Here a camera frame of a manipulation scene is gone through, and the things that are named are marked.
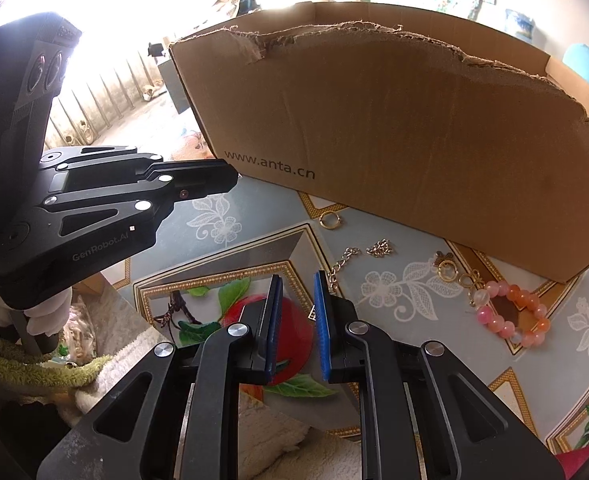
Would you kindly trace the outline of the white gloved left hand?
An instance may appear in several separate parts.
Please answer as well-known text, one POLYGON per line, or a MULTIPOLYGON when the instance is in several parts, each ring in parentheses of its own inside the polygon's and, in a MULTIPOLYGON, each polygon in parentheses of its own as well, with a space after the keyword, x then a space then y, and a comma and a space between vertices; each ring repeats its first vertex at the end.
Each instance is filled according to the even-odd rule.
MULTIPOLYGON (((71 304, 72 288, 68 287, 52 296, 52 298, 24 310, 23 314, 28 318, 26 331, 31 336, 40 334, 55 335, 67 324, 71 304)), ((0 298, 0 327, 7 327, 12 324, 10 312, 11 308, 0 298)))

